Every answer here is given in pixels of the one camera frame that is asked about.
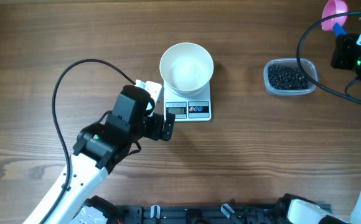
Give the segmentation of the pink scoop blue handle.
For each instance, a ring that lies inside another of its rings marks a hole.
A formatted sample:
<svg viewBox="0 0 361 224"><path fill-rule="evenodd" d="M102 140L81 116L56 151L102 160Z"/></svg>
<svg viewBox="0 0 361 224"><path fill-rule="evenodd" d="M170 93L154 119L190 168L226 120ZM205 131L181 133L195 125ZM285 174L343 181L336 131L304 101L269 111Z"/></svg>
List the pink scoop blue handle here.
<svg viewBox="0 0 361 224"><path fill-rule="evenodd" d="M323 9L322 18L345 12L348 12L348 7L343 0L328 0ZM347 16L342 16L324 21L321 23L322 30L332 31L336 37L346 35L347 33L343 28L346 20Z"/></svg>

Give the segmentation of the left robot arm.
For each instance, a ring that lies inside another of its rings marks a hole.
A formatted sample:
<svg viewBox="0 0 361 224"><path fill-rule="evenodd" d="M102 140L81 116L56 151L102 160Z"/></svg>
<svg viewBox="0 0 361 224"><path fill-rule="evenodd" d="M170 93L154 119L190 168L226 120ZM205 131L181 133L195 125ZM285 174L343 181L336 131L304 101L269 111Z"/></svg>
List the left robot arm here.
<svg viewBox="0 0 361 224"><path fill-rule="evenodd" d="M163 92L154 82L124 86L114 108L79 132L61 175L26 223L69 223L115 166L141 151L131 150L133 144L141 138L169 141L175 116L154 112Z"/></svg>

